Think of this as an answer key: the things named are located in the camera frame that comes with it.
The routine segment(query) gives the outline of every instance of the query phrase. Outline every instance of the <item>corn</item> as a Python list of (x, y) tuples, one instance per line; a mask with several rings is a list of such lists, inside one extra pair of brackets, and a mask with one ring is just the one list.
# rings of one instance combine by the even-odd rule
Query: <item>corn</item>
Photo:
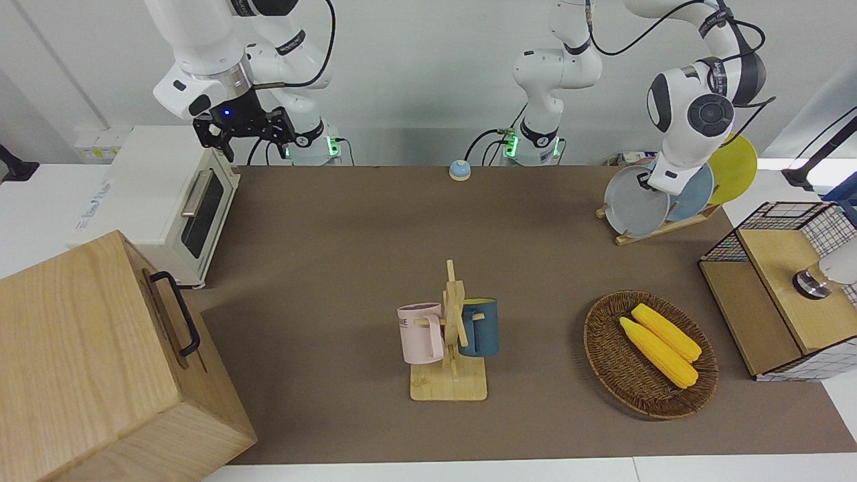
[(696, 383), (699, 374), (678, 353), (645, 326), (622, 316), (619, 318), (625, 334), (649, 361), (680, 389), (686, 389)]
[(657, 335), (658, 338), (689, 363), (693, 363), (699, 359), (699, 355), (702, 354), (702, 348), (697, 345), (696, 341), (691, 340), (691, 337), (687, 336), (679, 327), (675, 326), (657, 311), (652, 310), (648, 305), (638, 304), (637, 308), (631, 311), (631, 314), (634, 315), (634, 318), (641, 325)]

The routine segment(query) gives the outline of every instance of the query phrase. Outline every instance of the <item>white toaster oven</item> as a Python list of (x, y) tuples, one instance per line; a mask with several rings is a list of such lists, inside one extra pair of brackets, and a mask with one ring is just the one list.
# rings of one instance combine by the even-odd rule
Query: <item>white toaster oven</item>
[(118, 229), (155, 268), (201, 286), (239, 178), (191, 126), (135, 127), (66, 245)]

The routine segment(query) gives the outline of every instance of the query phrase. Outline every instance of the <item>oven door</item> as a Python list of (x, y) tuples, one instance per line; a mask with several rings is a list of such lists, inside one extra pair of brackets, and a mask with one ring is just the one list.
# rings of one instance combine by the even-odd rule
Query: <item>oven door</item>
[(223, 227), (234, 188), (223, 166), (211, 155), (202, 163), (181, 212), (183, 222), (173, 241), (173, 251), (185, 266), (194, 267), (195, 279), (183, 285), (199, 285), (205, 278), (214, 245)]

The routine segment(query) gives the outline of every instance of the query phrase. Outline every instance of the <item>wooden cabinet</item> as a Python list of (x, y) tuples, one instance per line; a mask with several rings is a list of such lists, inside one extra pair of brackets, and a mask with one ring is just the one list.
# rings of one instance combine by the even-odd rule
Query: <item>wooden cabinet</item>
[(0, 480), (196, 481), (255, 443), (200, 314), (152, 274), (113, 232), (0, 280)]

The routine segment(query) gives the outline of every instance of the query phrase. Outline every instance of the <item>wooden mug tree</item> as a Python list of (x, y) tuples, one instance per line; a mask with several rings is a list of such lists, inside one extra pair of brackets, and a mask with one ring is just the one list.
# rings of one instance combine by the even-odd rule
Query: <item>wooden mug tree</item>
[[(468, 346), (461, 317), (464, 282), (455, 279), (452, 260), (446, 260), (446, 289), (443, 291), (444, 357), (425, 365), (411, 365), (411, 399), (416, 401), (482, 401), (488, 397), (485, 358), (465, 357), (458, 344)], [(429, 324), (429, 320), (417, 320)]]

